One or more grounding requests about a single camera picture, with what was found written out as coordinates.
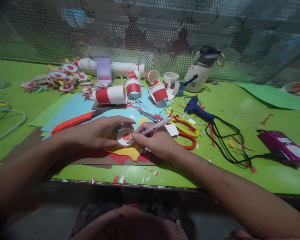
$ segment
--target bottle handle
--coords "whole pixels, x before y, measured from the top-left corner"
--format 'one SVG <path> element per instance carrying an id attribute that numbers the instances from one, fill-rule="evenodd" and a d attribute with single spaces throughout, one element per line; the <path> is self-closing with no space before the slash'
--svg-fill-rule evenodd
<path id="1" fill-rule="evenodd" d="M 220 67 L 223 67 L 224 66 L 224 62 L 225 62 L 225 56 L 223 53 L 220 53 L 219 56 L 221 55 L 222 57 L 222 63 L 219 62 L 219 60 L 217 60 L 217 64 L 220 66 Z"/>

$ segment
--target pen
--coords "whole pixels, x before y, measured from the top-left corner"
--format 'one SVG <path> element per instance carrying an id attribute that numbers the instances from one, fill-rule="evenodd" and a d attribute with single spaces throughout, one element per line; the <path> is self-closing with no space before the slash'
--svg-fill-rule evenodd
<path id="1" fill-rule="evenodd" d="M 193 80 L 197 79 L 198 78 L 198 75 L 194 75 L 192 78 L 188 79 L 187 81 L 185 81 L 181 86 L 184 87 L 184 86 L 187 86 L 189 83 L 191 83 Z"/>
<path id="2" fill-rule="evenodd" d="M 143 136 L 153 132 L 154 130 L 158 129 L 158 128 L 161 128 L 163 125 L 167 124 L 168 122 L 171 121 L 171 117 L 168 117 L 168 118 L 165 118 L 163 120 L 161 120 L 160 122 L 156 123 L 155 125 L 153 125 L 152 128 L 149 128 L 147 130 L 144 130 L 143 132 L 141 132 L 140 134 L 142 134 Z M 132 141 L 134 141 L 134 139 L 130 138 L 128 141 L 127 141 L 127 144 L 130 144 Z"/>

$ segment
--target white cord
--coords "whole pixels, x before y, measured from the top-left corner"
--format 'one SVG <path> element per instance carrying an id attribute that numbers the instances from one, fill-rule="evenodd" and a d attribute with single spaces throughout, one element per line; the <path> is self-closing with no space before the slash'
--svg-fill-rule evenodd
<path id="1" fill-rule="evenodd" d="M 26 121 L 26 119 L 27 119 L 27 115 L 25 115 L 23 112 L 20 112 L 20 111 L 18 111 L 18 110 L 12 110 L 12 109 L 0 109 L 0 111 L 17 112 L 17 113 L 20 113 L 20 114 L 23 115 L 23 119 L 22 119 L 19 123 L 17 123 L 16 125 L 14 125 L 8 132 L 6 132 L 5 134 L 3 134 L 3 135 L 0 137 L 0 140 L 1 140 L 1 139 L 4 138 L 5 136 L 7 136 L 9 133 L 13 132 L 20 124 L 23 124 L 23 123 Z"/>

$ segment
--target hot glue gun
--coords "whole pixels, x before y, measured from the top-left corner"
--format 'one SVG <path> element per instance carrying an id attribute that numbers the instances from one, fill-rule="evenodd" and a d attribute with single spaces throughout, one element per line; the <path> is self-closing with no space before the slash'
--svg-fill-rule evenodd
<path id="1" fill-rule="evenodd" d="M 211 122 L 214 120 L 214 118 L 216 117 L 213 114 L 209 114 L 207 112 L 205 112 L 200 106 L 198 106 L 198 96 L 195 95 L 193 96 L 190 101 L 188 102 L 187 106 L 184 109 L 184 115 L 182 118 L 184 118 L 187 113 L 191 114 L 194 113 L 196 114 L 198 117 L 202 118 L 203 120 L 207 121 L 207 122 Z"/>

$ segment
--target metal mesh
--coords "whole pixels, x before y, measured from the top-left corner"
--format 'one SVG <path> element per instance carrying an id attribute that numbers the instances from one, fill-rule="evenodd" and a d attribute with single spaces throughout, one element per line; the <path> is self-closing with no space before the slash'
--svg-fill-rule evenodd
<path id="1" fill-rule="evenodd" d="M 300 81 L 300 0 L 13 0 L 0 14 L 5 59 L 111 54 L 183 77 L 204 44 L 226 56 L 215 80 Z"/>

